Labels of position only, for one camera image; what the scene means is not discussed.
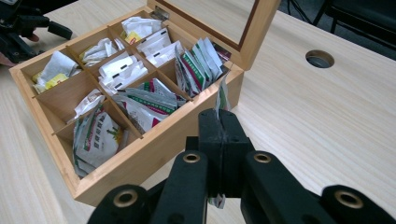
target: wooden box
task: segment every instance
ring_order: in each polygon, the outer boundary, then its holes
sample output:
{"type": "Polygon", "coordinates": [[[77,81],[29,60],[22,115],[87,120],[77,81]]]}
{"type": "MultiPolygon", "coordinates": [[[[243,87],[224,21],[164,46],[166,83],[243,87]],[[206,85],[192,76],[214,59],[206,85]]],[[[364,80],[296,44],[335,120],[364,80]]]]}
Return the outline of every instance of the wooden box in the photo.
{"type": "Polygon", "coordinates": [[[172,41],[180,40],[183,47],[191,49],[198,38],[209,37],[211,41],[231,52],[230,61],[224,65],[231,69],[226,83],[229,90],[229,100],[231,105],[235,106],[238,103],[244,71],[248,70],[253,64],[279,3],[278,0],[253,1],[245,30],[239,43],[236,43],[220,32],[206,26],[204,21],[195,19],[190,13],[183,11],[180,7],[175,7],[170,2],[148,0],[146,7],[141,7],[10,70],[40,132],[44,136],[67,187],[72,196],[80,202],[97,205],[111,189],[127,183],[141,184],[175,157],[184,148],[186,136],[197,135],[198,113],[214,107],[220,80],[191,99],[187,93],[182,92],[177,87],[174,60],[156,68],[136,50],[135,45],[130,46],[124,43],[125,50],[144,62],[148,69],[148,74],[131,86],[157,77],[169,89],[189,100],[150,131],[140,134],[98,84],[98,68],[119,55],[120,52],[93,67],[85,67],[78,55],[87,47],[95,45],[102,38],[114,39],[120,37],[122,30],[120,23],[125,19],[131,16],[151,18],[155,16],[155,13],[163,14],[165,11],[167,18],[163,21],[163,26],[168,28],[172,41]],[[78,62],[83,71],[52,89],[38,94],[33,88],[32,76],[44,69],[55,50],[59,50],[78,62]],[[130,136],[127,146],[122,151],[92,173],[80,179],[75,174],[72,162],[75,122],[66,122],[75,116],[74,108],[93,89],[101,90],[106,96],[104,102],[106,112],[123,129],[129,130],[130,136]]]}

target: light wood tabletop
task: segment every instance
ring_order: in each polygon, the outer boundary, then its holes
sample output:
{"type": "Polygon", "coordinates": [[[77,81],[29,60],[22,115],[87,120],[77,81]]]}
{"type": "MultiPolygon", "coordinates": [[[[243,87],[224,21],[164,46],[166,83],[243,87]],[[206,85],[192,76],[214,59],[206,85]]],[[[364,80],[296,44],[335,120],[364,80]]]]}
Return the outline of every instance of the light wood tabletop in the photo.
{"type": "MultiPolygon", "coordinates": [[[[76,35],[146,4],[144,0],[80,0],[48,16],[76,35]]],[[[37,29],[35,49],[64,40],[37,29]]],[[[0,67],[0,223],[86,223],[93,207],[76,202],[57,170],[6,67],[0,67]]],[[[396,62],[277,12],[233,109],[256,150],[285,164],[320,194],[341,184],[396,217],[396,62]],[[334,66],[309,64],[312,49],[334,66]]],[[[172,162],[148,179],[167,177],[172,162]]],[[[208,206],[207,223],[244,223],[239,200],[208,206]]]]}

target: dark floor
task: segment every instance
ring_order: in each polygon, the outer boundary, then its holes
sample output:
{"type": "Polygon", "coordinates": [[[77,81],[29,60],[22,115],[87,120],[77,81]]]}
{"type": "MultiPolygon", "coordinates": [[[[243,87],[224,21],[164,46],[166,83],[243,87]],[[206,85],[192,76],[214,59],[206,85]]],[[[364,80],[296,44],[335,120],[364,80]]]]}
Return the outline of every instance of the dark floor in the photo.
{"type": "MultiPolygon", "coordinates": [[[[320,7],[322,6],[324,0],[295,0],[300,5],[300,8],[306,14],[309,20],[313,21],[314,18],[317,16],[320,7]]],[[[281,0],[279,9],[282,12],[288,13],[288,0],[281,0]]],[[[301,20],[302,17],[299,13],[290,5],[290,12],[291,16],[301,20]]],[[[323,15],[321,20],[318,23],[318,28],[330,32],[332,26],[332,18],[323,15]]],[[[337,26],[335,29],[335,35],[338,35],[350,42],[353,42],[357,45],[360,45],[364,48],[370,49],[374,52],[384,55],[385,57],[391,58],[392,60],[396,61],[396,50],[389,49],[385,46],[382,46],[366,37],[357,35],[348,29],[337,26]]]]}

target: hinge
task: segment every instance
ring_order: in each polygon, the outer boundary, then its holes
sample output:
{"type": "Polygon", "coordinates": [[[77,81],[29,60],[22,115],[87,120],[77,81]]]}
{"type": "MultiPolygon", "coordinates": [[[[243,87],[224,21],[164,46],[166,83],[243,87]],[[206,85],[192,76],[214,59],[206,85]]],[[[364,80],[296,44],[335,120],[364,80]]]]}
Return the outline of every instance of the hinge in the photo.
{"type": "Polygon", "coordinates": [[[151,17],[157,20],[167,21],[169,20],[169,13],[162,8],[156,6],[154,11],[151,12],[151,17]]]}

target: open box lid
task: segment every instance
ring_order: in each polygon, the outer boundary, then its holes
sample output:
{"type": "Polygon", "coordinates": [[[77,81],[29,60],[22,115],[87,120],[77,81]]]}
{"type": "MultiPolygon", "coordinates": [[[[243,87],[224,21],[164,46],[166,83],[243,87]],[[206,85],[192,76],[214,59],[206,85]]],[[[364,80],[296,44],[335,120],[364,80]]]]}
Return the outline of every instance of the open box lid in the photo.
{"type": "Polygon", "coordinates": [[[230,60],[233,63],[249,70],[279,2],[280,0],[148,0],[148,7],[196,38],[209,37],[231,53],[230,60]],[[234,30],[238,27],[240,29],[235,35],[234,30]]]}

